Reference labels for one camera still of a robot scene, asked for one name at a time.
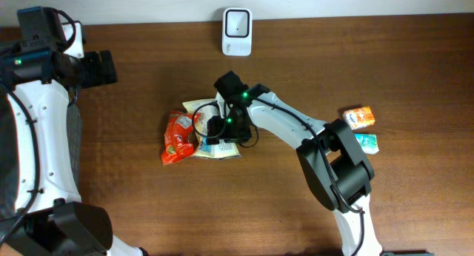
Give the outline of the cream chips bag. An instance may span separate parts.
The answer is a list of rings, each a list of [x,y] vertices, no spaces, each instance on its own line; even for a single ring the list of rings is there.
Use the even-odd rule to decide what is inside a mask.
[[[183,102],[183,106],[188,113],[191,115],[203,104],[208,104],[212,99],[199,99],[194,101]],[[197,122],[195,122],[196,129],[203,135],[207,134],[207,122],[214,115],[219,115],[218,108],[215,106],[202,107],[196,114]],[[241,154],[234,143],[225,143],[221,141],[219,144],[210,145],[206,143],[206,138],[196,135],[198,146],[193,153],[193,157],[196,158],[208,158],[223,160],[225,158],[237,158]]]

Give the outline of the red snack packet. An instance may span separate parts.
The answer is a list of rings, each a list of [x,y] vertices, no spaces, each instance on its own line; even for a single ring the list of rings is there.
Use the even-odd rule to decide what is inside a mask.
[[[161,160],[164,165],[174,164],[195,153],[193,115],[181,111],[171,111],[164,134],[164,151]]]

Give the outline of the orange tissue pack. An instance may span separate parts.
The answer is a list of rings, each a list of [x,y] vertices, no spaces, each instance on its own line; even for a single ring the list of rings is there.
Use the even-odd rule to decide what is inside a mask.
[[[352,130],[369,127],[375,123],[375,116],[370,107],[347,110],[343,113],[343,119]]]

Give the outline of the green tissue pack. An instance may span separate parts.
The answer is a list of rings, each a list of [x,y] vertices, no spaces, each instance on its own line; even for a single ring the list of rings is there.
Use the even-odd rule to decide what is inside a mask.
[[[379,152],[377,136],[374,134],[354,134],[364,153],[375,155]]]

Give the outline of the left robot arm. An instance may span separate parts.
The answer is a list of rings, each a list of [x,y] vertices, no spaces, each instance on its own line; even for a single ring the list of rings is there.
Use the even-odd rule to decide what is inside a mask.
[[[17,12],[22,37],[1,47],[1,88],[13,113],[19,171],[1,243],[21,255],[144,255],[113,234],[106,210],[82,202],[79,90],[116,83],[107,50],[84,50],[79,21],[52,7]]]

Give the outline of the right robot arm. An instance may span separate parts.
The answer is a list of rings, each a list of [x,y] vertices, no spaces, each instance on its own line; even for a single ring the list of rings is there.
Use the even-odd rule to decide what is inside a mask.
[[[262,84],[249,87],[232,71],[214,83],[218,115],[207,123],[212,143],[250,146],[265,129],[292,147],[316,200],[336,219],[344,255],[382,255],[370,215],[375,172],[350,126],[311,118]]]

